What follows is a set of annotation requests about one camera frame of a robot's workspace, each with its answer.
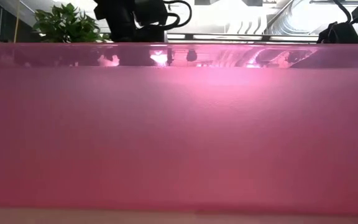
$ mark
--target ceiling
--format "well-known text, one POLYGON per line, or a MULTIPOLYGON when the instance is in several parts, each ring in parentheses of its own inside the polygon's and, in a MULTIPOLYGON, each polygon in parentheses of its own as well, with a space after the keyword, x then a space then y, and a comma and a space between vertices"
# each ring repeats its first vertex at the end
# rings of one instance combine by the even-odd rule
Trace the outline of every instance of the ceiling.
MULTIPOLYGON (((185 27, 171 30, 171 33, 315 35, 325 29, 327 24, 343 20, 344 17, 336 5, 310 4, 310 0, 275 0, 275 3, 270 3, 274 0, 264 0, 262 7, 247 6, 244 4, 245 0, 215 0, 210 5, 196 5, 195 0, 186 1, 192 5, 193 19, 185 27)), ((35 23, 36 9, 49 11, 54 4, 70 2, 92 17, 94 17, 93 9, 96 7, 93 0, 21 0, 20 2, 20 18, 29 25, 35 23)), ((0 0, 0 5, 16 14, 17 1, 0 0)), ((186 7, 175 6, 172 6, 173 12, 182 18, 188 16, 186 7)), ((351 11, 355 5, 346 7, 351 11)), ((109 32, 106 21, 99 21, 99 26, 102 32, 109 32)))

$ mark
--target black cable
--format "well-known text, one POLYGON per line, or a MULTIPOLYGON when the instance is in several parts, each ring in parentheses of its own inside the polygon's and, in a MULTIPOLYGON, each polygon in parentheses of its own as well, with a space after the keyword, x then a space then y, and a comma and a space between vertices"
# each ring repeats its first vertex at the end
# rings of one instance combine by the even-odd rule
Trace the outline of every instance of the black cable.
POLYGON ((182 4, 186 5, 189 8, 189 18, 184 23, 178 24, 174 28, 183 27, 183 26, 187 25, 191 21, 191 18, 193 17, 193 11, 191 10, 191 5, 190 4, 188 4, 187 2, 185 2, 183 0, 172 0, 172 1, 163 1, 163 2, 165 4, 182 3, 182 4))
POLYGON ((342 12, 346 15, 346 17, 347 17, 346 23, 350 23, 352 20, 351 13, 339 2, 339 0, 333 0, 333 1, 342 10, 342 12))

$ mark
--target green plant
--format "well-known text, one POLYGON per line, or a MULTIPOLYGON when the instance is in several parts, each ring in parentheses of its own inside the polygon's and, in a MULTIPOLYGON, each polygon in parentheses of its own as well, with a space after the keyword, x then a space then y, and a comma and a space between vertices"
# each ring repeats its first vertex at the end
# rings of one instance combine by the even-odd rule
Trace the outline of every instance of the green plant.
POLYGON ((101 36, 96 21, 81 12, 71 3, 52 7, 52 12, 36 10, 37 22, 33 28, 41 32, 43 42, 104 42, 106 35, 101 36))

